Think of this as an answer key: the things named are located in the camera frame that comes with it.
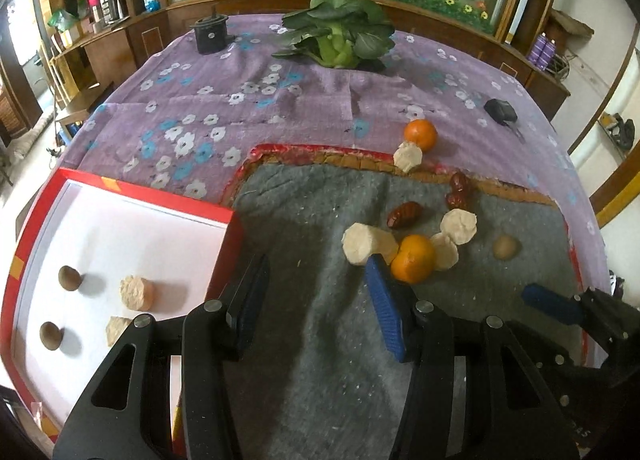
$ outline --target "white wall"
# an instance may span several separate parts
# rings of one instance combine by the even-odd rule
[[[618,276],[625,278],[626,302],[640,306],[640,197],[602,228],[607,263]]]
[[[596,112],[618,74],[636,18],[625,0],[555,0],[554,8],[595,31],[591,40],[572,39],[569,42],[569,49],[578,56],[571,61],[569,77],[564,81],[571,97],[552,121],[558,139],[568,149]]]

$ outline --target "floor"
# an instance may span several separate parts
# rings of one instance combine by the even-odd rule
[[[15,219],[34,193],[42,186],[55,165],[47,153],[53,145],[53,128],[50,124],[38,138],[24,160],[10,171],[14,187],[3,183],[0,188],[0,299],[4,296],[4,278],[9,274],[9,266],[14,255]],[[0,363],[0,385],[11,387],[4,366]]]

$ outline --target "potato slice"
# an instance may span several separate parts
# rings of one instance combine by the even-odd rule
[[[364,265],[372,254],[382,254],[388,265],[398,253],[398,243],[387,231],[354,223],[342,235],[342,250],[351,265]]]
[[[458,248],[445,233],[434,234],[431,243],[436,249],[436,270],[449,270],[458,262]]]

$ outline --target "white flower print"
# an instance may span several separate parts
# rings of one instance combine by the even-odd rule
[[[164,132],[164,138],[173,142],[176,137],[182,133],[182,130],[182,126],[174,126],[173,128],[169,128]]]
[[[417,104],[409,104],[406,108],[406,113],[404,114],[404,116],[407,119],[411,120],[424,119],[424,110]]]
[[[242,84],[240,89],[245,94],[255,94],[256,92],[260,91],[260,87],[256,83],[252,83],[251,81],[247,81]]]
[[[235,166],[238,162],[240,162],[240,150],[238,148],[233,146],[225,151],[225,156],[222,158],[223,167]]]
[[[133,157],[131,160],[129,160],[124,167],[122,168],[122,172],[123,173],[128,173],[129,171],[131,171],[133,168],[135,168],[138,165],[138,160]]]
[[[224,126],[220,126],[219,128],[214,128],[209,133],[209,136],[213,139],[214,142],[220,142],[226,135],[226,128]]]
[[[184,195],[189,198],[195,198],[199,200],[207,194],[207,187],[202,180],[194,180],[186,188],[184,188]]]
[[[158,171],[164,171],[171,165],[171,157],[163,155],[160,157],[160,160],[156,162],[156,169]]]
[[[229,104],[231,105],[240,104],[242,101],[244,101],[244,94],[231,94],[231,97],[229,97]]]
[[[266,85],[274,85],[280,80],[279,74],[269,74],[262,78],[262,82]]]
[[[150,186],[154,189],[164,189],[168,183],[169,183],[169,174],[159,173],[156,175],[156,178],[150,184]]]
[[[217,124],[218,123],[218,116],[216,114],[211,114],[208,115],[204,118],[204,120],[202,121],[202,123],[205,126],[211,126],[213,124]]]
[[[175,156],[185,156],[193,149],[193,141],[196,135],[193,132],[187,132],[178,139],[175,145]]]

